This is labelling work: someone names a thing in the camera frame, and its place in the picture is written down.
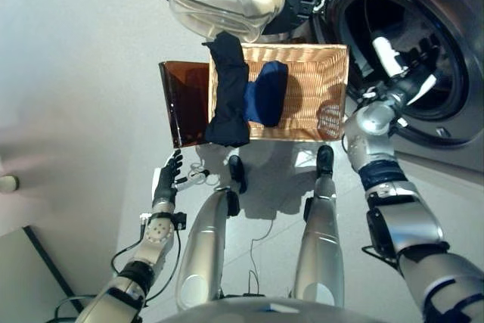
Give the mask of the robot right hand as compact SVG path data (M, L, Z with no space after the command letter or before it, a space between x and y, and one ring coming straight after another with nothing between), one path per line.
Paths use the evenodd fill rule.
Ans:
M417 47L398 50L383 33L371 34L371 45L389 78L386 93L398 96L405 106L427 94L438 82L440 44L422 38Z

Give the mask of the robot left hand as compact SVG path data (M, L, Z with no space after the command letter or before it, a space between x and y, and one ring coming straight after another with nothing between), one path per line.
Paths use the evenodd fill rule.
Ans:
M180 149L175 149L161 168L154 170L154 184L152 186L152 202L160 200L175 203L175 196L193 185L205 182L210 172L203 167L192 169L186 176L179 177L183 155Z

